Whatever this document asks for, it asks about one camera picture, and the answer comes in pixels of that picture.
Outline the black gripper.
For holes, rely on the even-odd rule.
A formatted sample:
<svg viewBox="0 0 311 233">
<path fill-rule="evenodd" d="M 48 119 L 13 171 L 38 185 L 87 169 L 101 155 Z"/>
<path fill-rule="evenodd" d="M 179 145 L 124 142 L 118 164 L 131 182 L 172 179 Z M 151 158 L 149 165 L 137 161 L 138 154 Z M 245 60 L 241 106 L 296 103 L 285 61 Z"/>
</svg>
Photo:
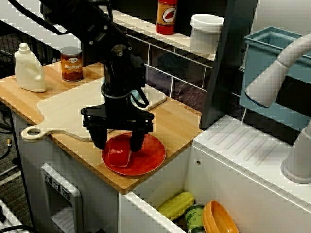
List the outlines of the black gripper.
<svg viewBox="0 0 311 233">
<path fill-rule="evenodd" d="M 107 130 L 132 131 L 131 151 L 141 150 L 146 133 L 153 131 L 154 115 L 134 106 L 130 100 L 105 99 L 105 103 L 81 109 L 83 126 L 89 130 L 94 145 L 104 150 Z"/>
</svg>

